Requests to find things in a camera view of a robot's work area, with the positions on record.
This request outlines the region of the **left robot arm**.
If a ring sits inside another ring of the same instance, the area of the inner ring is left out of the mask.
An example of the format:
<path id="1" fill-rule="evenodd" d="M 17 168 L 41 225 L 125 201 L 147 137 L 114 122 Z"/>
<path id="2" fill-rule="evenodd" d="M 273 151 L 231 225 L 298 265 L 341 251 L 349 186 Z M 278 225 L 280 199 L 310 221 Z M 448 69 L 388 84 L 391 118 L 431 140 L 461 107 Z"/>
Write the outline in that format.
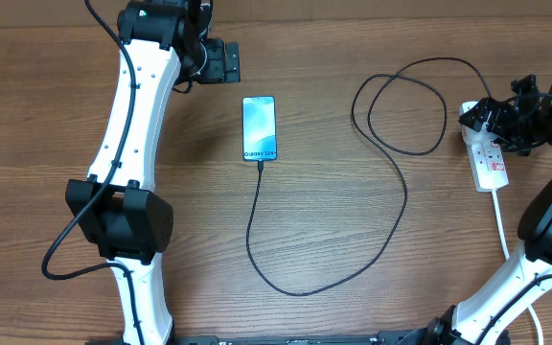
<path id="1" fill-rule="evenodd" d="M 162 257 L 173 207 L 155 194 L 155 161 L 167 103 L 187 86 L 237 82 L 239 46 L 211 38 L 211 1 L 131 1 L 113 30 L 116 91 L 103 141 L 84 180 L 70 180 L 72 223 L 112 271 L 125 329 L 119 344 L 173 344 Z"/>

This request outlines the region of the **white power strip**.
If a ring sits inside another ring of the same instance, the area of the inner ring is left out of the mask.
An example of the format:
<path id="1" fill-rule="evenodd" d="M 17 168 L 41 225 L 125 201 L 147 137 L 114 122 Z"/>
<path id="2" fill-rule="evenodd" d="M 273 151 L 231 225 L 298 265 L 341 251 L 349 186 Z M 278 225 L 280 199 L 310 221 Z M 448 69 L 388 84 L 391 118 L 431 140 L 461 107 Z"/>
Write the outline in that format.
<path id="1" fill-rule="evenodd" d="M 474 187 L 480 193 L 494 193 L 509 184 L 501 146 L 495 140 L 471 146 L 464 142 Z"/>

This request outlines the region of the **blue screen smartphone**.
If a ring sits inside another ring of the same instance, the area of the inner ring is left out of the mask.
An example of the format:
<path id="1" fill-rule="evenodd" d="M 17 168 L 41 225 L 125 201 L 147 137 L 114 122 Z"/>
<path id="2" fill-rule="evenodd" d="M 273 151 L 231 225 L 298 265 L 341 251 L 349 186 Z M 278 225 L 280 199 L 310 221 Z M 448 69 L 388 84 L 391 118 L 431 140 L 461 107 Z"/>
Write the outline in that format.
<path id="1" fill-rule="evenodd" d="M 276 103 L 273 96 L 245 97 L 241 101 L 242 157 L 245 161 L 272 161 L 278 157 Z"/>

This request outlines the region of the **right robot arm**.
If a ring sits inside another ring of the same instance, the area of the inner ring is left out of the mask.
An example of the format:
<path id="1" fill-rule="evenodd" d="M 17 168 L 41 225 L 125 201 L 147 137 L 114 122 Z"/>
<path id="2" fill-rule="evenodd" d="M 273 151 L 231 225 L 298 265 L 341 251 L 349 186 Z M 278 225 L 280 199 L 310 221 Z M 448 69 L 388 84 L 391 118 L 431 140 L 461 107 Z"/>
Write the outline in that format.
<path id="1" fill-rule="evenodd" d="M 489 140 L 506 152 L 552 146 L 552 83 L 541 93 L 535 76 L 529 75 L 513 81 L 511 88 L 514 95 L 508 100 L 487 97 L 461 109 L 459 122 L 467 144 Z M 507 327 L 552 289 L 552 179 L 523 213 L 517 236 L 519 245 L 479 291 L 401 342 L 507 343 Z"/>

